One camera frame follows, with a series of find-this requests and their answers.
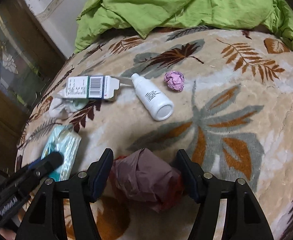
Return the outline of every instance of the green bedsheet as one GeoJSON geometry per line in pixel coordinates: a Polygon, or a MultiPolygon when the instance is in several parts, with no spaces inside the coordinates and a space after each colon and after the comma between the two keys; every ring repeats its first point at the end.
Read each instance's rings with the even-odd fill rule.
{"type": "Polygon", "coordinates": [[[157,26],[251,29],[259,24],[293,50],[293,11],[285,0],[88,0],[77,22],[75,52],[111,28],[132,26],[146,38],[157,26]]]}

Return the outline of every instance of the bed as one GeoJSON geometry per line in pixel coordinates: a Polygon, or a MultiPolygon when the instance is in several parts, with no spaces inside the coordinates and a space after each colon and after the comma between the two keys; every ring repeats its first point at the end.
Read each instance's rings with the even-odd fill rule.
{"type": "MultiPolygon", "coordinates": [[[[41,156],[56,124],[69,123],[82,137],[73,174],[86,170],[105,148],[117,158],[147,147],[166,162],[185,149],[218,178],[244,178],[274,239],[293,236],[293,52],[274,35],[196,26],[156,28],[143,40],[132,29],[107,31],[65,63],[34,109],[16,168],[41,156]],[[170,70],[184,74],[182,92],[163,81],[170,70]],[[49,117],[53,94],[68,77],[133,73],[151,79],[173,101],[171,117],[154,121],[131,87],[121,87],[115,102],[91,101],[67,120],[49,117]]],[[[159,214],[138,203],[119,203],[109,182],[91,208],[103,240],[184,240],[198,211],[187,196],[159,214]]],[[[225,208],[221,201],[215,239],[221,239],[225,208]]],[[[74,239],[67,200],[64,211],[68,238],[74,239]]]]}

